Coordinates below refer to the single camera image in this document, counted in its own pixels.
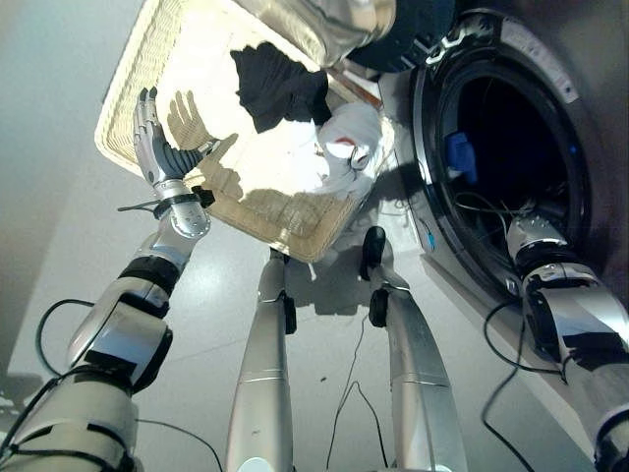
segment black cable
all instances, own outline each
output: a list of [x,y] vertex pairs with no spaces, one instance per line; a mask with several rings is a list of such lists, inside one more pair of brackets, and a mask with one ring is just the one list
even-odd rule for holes
[[[349,396],[350,390],[352,389],[352,387],[350,386],[350,380],[352,378],[352,374],[354,372],[354,366],[356,365],[356,360],[358,358],[358,350],[361,347],[361,343],[363,342],[363,337],[365,335],[365,321],[366,320],[367,320],[367,315],[365,315],[365,317],[361,321],[361,334],[360,334],[360,336],[358,338],[358,342],[356,343],[356,347],[354,348],[354,359],[352,360],[352,364],[350,366],[349,373],[347,374],[347,381],[345,382],[345,387],[343,388],[343,393],[341,394],[341,399],[339,400],[338,407],[336,408],[336,414],[334,415],[334,425],[332,426],[332,437],[330,438],[330,447],[329,447],[329,449],[327,451],[327,458],[325,459],[325,470],[328,470],[329,467],[330,467],[330,457],[332,455],[332,448],[334,447],[334,438],[336,437],[336,427],[338,425],[338,417],[341,414],[341,410],[345,406],[345,402],[347,401],[347,397]],[[378,438],[379,438],[379,441],[380,441],[380,451],[382,452],[382,460],[384,462],[384,466],[388,467],[388,464],[387,464],[387,461],[386,461],[386,454],[384,453],[384,444],[383,444],[383,441],[382,441],[382,433],[381,433],[381,430],[380,430],[380,422],[377,419],[377,415],[375,414],[375,410],[373,409],[372,405],[367,400],[367,397],[361,391],[361,387],[358,384],[358,382],[352,383],[352,385],[354,385],[354,384],[357,384],[359,393],[361,394],[361,396],[363,397],[363,399],[367,403],[368,407],[372,411],[372,414],[373,414],[373,416],[375,418],[375,425],[377,427]]]
[[204,440],[203,438],[201,438],[201,437],[199,437],[199,436],[195,435],[194,433],[191,433],[191,432],[190,432],[190,431],[188,431],[188,430],[184,430],[183,428],[180,428],[180,427],[178,427],[178,426],[171,425],[170,423],[164,423],[163,421],[146,420],[146,419],[144,419],[144,418],[138,418],[136,421],[137,421],[138,423],[147,423],[147,424],[150,424],[150,425],[158,425],[158,426],[163,426],[163,427],[165,427],[165,428],[170,428],[171,430],[175,430],[175,431],[178,431],[178,432],[180,432],[180,433],[183,433],[184,435],[188,435],[188,436],[190,436],[191,438],[194,438],[194,439],[196,439],[197,441],[199,441],[199,442],[203,443],[203,444],[204,444],[207,448],[209,448],[209,450],[211,450],[211,451],[212,451],[212,454],[214,455],[214,459],[216,459],[216,465],[218,465],[218,470],[219,470],[220,472],[223,472],[223,466],[222,466],[222,464],[220,463],[220,459],[218,458],[218,454],[216,453],[216,450],[214,449],[214,447],[212,447],[212,445],[211,445],[209,442],[207,442],[207,441],[206,441],[206,440]]
[[116,208],[118,211],[130,211],[132,209],[142,209],[144,211],[150,211],[151,213],[153,213],[153,210],[150,208],[147,208],[150,205],[157,205],[159,204],[160,200],[153,200],[152,202],[145,202],[143,204],[137,204],[137,205],[131,205],[131,206],[120,206],[119,208]]
[[483,412],[481,413],[481,420],[483,421],[483,425],[489,430],[489,432],[492,433],[501,443],[503,443],[511,451],[511,453],[513,453],[513,455],[516,456],[516,458],[520,461],[523,467],[527,469],[528,472],[535,472],[535,469],[531,466],[531,464],[529,464],[529,462],[527,462],[527,459],[524,458],[524,456],[518,451],[518,449],[516,449],[514,445],[511,442],[509,442],[509,440],[505,436],[503,436],[492,425],[490,425],[487,420],[487,416],[489,415],[489,410],[491,409],[493,402],[500,395],[500,393],[504,390],[504,388],[509,384],[509,382],[513,380],[513,378],[516,376],[516,374],[521,368],[520,358],[522,357],[522,347],[524,345],[525,328],[526,328],[526,325],[525,325],[525,320],[523,317],[522,327],[520,328],[520,339],[518,340],[518,354],[516,357],[516,362],[514,363],[515,366],[513,368],[513,371],[511,371],[511,373],[501,383],[498,384],[498,386],[495,388],[493,393],[489,396],[489,399],[487,400],[487,402],[485,403],[485,406],[483,407]]
[[41,320],[39,320],[39,324],[37,325],[37,331],[35,332],[35,351],[37,352],[37,357],[39,358],[39,361],[41,362],[43,367],[45,367],[46,370],[55,377],[60,377],[61,373],[58,372],[54,367],[52,367],[52,365],[48,362],[48,359],[46,358],[46,355],[44,354],[43,348],[41,345],[42,344],[41,337],[43,335],[43,329],[46,325],[46,322],[48,321],[48,318],[50,317],[52,312],[54,312],[57,308],[61,307],[62,305],[66,305],[66,304],[83,305],[84,307],[94,306],[93,303],[87,302],[85,300],[67,298],[65,300],[60,300],[54,305],[52,305],[48,310],[44,312],[44,314],[41,317]]
[[98,457],[97,455],[82,452],[80,450],[65,450],[65,449],[20,449],[17,445],[10,447],[12,454],[15,455],[34,455],[38,457],[76,457],[78,459],[86,460],[92,464],[100,467],[102,472],[116,472],[109,463]]
[[[48,381],[48,383],[30,401],[30,403],[27,406],[27,408],[25,408],[25,410],[20,414],[20,416],[18,417],[18,420],[14,423],[13,427],[11,428],[9,433],[7,434],[7,437],[3,440],[2,446],[0,446],[0,458],[3,456],[3,454],[4,454],[4,452],[6,450],[9,450],[9,442],[11,441],[12,437],[15,435],[15,432],[18,430],[18,428],[24,422],[25,418],[27,417],[29,412],[32,410],[32,408],[34,407],[35,403],[37,401],[39,401],[39,399],[43,396],[43,394],[46,391],[48,391],[50,388],[52,388],[54,385],[56,385],[57,383],[59,383],[61,380],[63,380],[65,378],[65,376],[62,376],[59,372],[57,372],[52,367],[50,362],[48,362],[48,359],[46,358],[46,355],[44,354],[43,349],[42,349],[42,335],[43,335],[43,329],[45,328],[46,322],[48,321],[48,318],[50,317],[50,315],[52,315],[52,313],[57,308],[61,307],[62,305],[66,305],[66,304],[83,305],[83,306],[86,306],[86,307],[93,307],[94,306],[94,304],[92,302],[88,302],[86,300],[79,300],[79,299],[75,299],[75,298],[68,298],[68,299],[65,299],[65,300],[60,300],[59,302],[55,303],[48,310],[46,310],[44,312],[44,314],[42,315],[41,320],[39,321],[39,324],[37,325],[37,331],[35,333],[35,350],[37,351],[37,357],[39,358],[39,361],[41,362],[41,364],[52,375],[54,375],[56,377],[55,377],[55,379],[51,379],[50,381]],[[197,441],[200,441],[201,443],[206,445],[212,451],[212,454],[214,455],[214,458],[216,459],[216,463],[218,464],[218,469],[220,470],[220,472],[223,472],[223,466],[220,463],[220,460],[218,458],[218,454],[216,453],[216,450],[214,450],[214,448],[211,446],[211,444],[209,442],[206,442],[204,439],[200,438],[199,436],[195,435],[194,433],[191,433],[190,431],[184,430],[183,428],[180,428],[178,426],[171,425],[169,423],[164,423],[164,422],[161,422],[161,421],[145,420],[145,419],[137,419],[136,421],[139,422],[139,423],[147,423],[147,424],[152,424],[152,425],[163,426],[165,428],[170,428],[172,430],[176,430],[176,431],[179,431],[180,433],[188,435],[188,436],[196,439]],[[47,453],[48,452],[47,450],[43,450],[43,451],[27,450],[27,451],[24,451],[22,449],[15,448],[14,446],[11,447],[11,450],[15,454],[22,454],[22,455],[73,455],[73,453],[74,453],[74,451],[65,451],[65,452],[68,452],[68,454],[54,453],[55,452],[54,449],[51,449],[53,453]]]
[[42,388],[39,389],[39,391],[35,394],[35,396],[29,402],[27,407],[22,411],[22,413],[20,413],[20,416],[18,416],[18,419],[15,421],[11,429],[9,429],[9,431],[7,432],[7,436],[4,438],[4,440],[0,444],[0,459],[2,459],[5,453],[8,450],[10,450],[9,444],[11,443],[11,440],[16,435],[16,432],[18,431],[18,429],[20,428],[24,420],[27,418],[29,413],[32,411],[35,404],[37,404],[37,402],[41,399],[41,397],[43,397],[43,395],[46,394],[48,390],[50,390],[53,386],[58,384],[63,379],[64,379],[63,376],[59,378],[55,378],[55,379],[50,379],[47,383],[44,384]]
[[528,367],[528,366],[523,366],[519,362],[512,361],[511,359],[506,357],[504,354],[502,354],[500,351],[498,351],[498,349],[493,345],[493,342],[491,342],[491,339],[489,339],[489,333],[487,329],[489,328],[489,322],[491,321],[491,319],[503,308],[519,303],[519,301],[520,301],[519,299],[514,299],[514,300],[501,303],[500,305],[495,307],[493,310],[491,310],[489,314],[487,315],[487,317],[485,318],[485,322],[483,323],[483,336],[485,337],[485,341],[487,345],[489,346],[489,349],[491,349],[491,351],[493,351],[493,353],[496,356],[498,356],[500,359],[502,359],[504,362],[506,362],[510,366],[517,367],[518,369],[522,369],[523,371],[535,372],[538,374],[553,374],[556,376],[561,376],[561,371],[558,369],[542,369],[542,368],[537,368],[537,367]]
[[378,438],[378,441],[380,442],[380,452],[382,454],[382,461],[384,462],[384,467],[388,467],[389,464],[388,464],[388,461],[386,460],[386,453],[384,452],[384,441],[382,440],[382,430],[380,428],[380,421],[378,420],[377,414],[375,413],[375,409],[373,408],[372,403],[367,399],[367,396],[363,393],[363,390],[361,389],[361,383],[360,382],[353,381],[350,384],[350,387],[347,390],[347,394],[345,395],[345,398],[343,398],[343,401],[341,402],[341,405],[340,405],[340,408],[339,408],[339,413],[340,413],[340,411],[343,410],[343,407],[345,406],[345,402],[349,398],[350,393],[352,392],[352,389],[354,388],[354,386],[358,389],[358,393],[363,398],[363,400],[367,404],[368,408],[372,411],[373,418],[375,419],[375,427],[377,429],[377,438]]

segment white wall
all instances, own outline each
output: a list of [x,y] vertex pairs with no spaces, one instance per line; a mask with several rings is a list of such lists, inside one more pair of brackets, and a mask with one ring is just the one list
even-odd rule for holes
[[[39,370],[33,362],[7,378],[21,329],[32,337],[24,320],[60,298],[93,299],[151,224],[116,214],[149,188],[93,144],[140,4],[0,2],[0,396],[18,403],[40,382],[24,374]],[[1,405],[0,430],[10,421]]]

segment robotic hand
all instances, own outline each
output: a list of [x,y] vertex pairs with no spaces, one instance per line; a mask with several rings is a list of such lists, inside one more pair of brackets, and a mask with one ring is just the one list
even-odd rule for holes
[[172,342],[163,320],[193,247],[209,230],[211,192],[191,192],[183,177],[199,150],[168,145],[157,120],[156,88],[143,89],[134,145],[160,203],[157,232],[91,309],[69,346],[70,371],[48,383],[0,449],[0,469],[132,471],[136,411],[131,395],[152,383]]
[[538,352],[565,374],[599,471],[629,467],[629,319],[594,271],[540,215],[514,218],[507,246],[524,275]]

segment clothes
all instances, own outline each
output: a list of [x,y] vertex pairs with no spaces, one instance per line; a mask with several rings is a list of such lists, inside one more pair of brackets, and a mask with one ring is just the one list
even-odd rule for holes
[[315,125],[295,126],[293,175],[304,192],[350,194],[356,200],[372,188],[385,150],[380,117],[366,103],[347,103],[318,131]]
[[331,116],[325,103],[327,75],[309,72],[270,42],[231,51],[239,77],[240,104],[254,119],[258,133],[285,118],[322,125]]

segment wicker basket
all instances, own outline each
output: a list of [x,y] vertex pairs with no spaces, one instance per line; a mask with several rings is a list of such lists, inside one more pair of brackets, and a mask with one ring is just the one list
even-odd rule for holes
[[[221,146],[187,178],[211,189],[209,213],[303,262],[323,256],[361,202],[339,201],[296,188],[288,154],[290,126],[258,135],[239,106],[229,51],[269,40],[309,70],[306,55],[231,0],[147,0],[105,98],[94,139],[98,149],[141,175],[132,141],[139,91],[157,85],[157,114],[167,140],[196,148],[212,137]],[[330,79],[347,101],[350,91]]]

